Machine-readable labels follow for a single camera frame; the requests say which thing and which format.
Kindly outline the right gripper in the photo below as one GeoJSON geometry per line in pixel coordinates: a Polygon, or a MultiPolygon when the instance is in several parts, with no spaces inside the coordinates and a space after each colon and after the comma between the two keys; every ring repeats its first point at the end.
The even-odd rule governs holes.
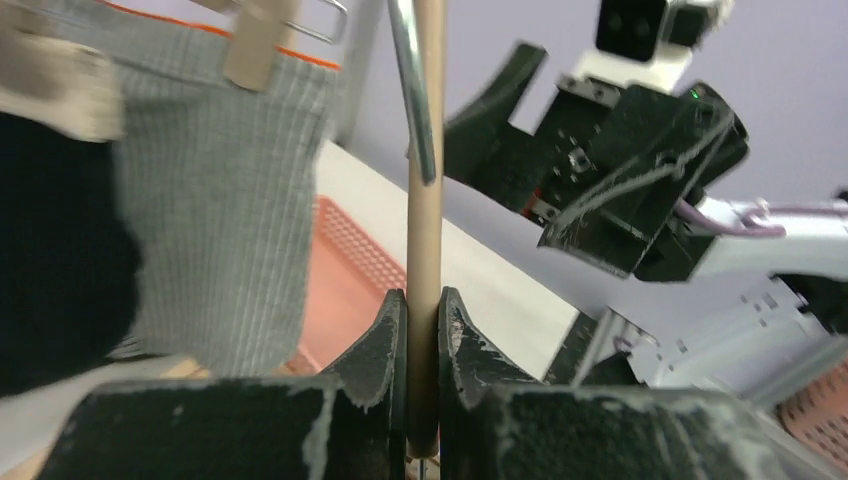
{"type": "Polygon", "coordinates": [[[516,44],[445,122],[444,174],[524,213],[542,227],[542,248],[622,278],[692,277],[716,237],[676,207],[747,156],[741,119],[702,82],[672,95],[564,79],[528,133],[510,118],[546,59],[516,44]]]}

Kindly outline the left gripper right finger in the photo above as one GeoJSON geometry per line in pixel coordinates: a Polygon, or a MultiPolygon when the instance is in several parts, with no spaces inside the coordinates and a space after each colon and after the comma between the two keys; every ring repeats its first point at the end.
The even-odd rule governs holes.
{"type": "Polygon", "coordinates": [[[444,289],[438,328],[445,479],[782,479],[735,398],[699,389],[546,385],[444,289]]]}

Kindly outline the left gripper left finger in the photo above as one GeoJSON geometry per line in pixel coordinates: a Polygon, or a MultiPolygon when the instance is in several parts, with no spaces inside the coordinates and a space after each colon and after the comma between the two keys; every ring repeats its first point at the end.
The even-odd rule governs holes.
{"type": "Polygon", "coordinates": [[[402,479],[407,305],[314,376],[107,383],[72,411],[44,479],[402,479]]]}

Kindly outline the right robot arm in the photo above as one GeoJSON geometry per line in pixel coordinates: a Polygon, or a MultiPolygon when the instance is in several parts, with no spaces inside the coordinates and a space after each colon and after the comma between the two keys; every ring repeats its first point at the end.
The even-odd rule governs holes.
{"type": "Polygon", "coordinates": [[[539,246],[620,278],[684,283],[757,272],[769,281],[698,334],[654,341],[616,313],[584,359],[652,387],[710,388],[715,373],[802,335],[847,331],[847,202],[797,206],[710,197],[740,163],[747,133],[707,84],[673,87],[679,54],[646,64],[590,51],[563,76],[534,132],[510,117],[546,58],[519,44],[480,95],[444,127],[445,173],[541,230],[539,246]]]}

